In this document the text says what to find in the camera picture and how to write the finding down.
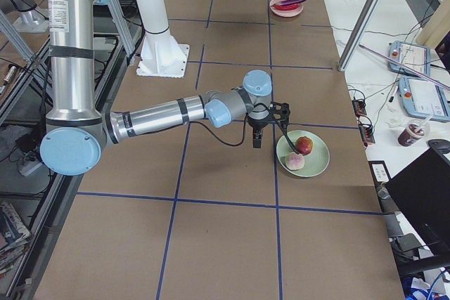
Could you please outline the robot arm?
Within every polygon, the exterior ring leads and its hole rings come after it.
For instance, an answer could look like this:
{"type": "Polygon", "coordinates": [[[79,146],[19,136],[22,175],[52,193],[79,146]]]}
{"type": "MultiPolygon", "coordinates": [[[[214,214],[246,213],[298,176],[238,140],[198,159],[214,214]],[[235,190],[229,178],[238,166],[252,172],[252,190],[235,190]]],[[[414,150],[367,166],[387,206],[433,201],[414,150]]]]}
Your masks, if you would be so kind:
{"type": "Polygon", "coordinates": [[[97,0],[48,0],[53,107],[46,115],[40,155],[52,171],[77,176],[92,169],[103,149],[126,138],[209,120],[220,128],[242,117],[261,145],[263,128],[285,131],[290,110],[271,99],[271,77],[248,72],[228,92],[208,91],[139,111],[100,113],[94,100],[93,6],[97,0]]]}

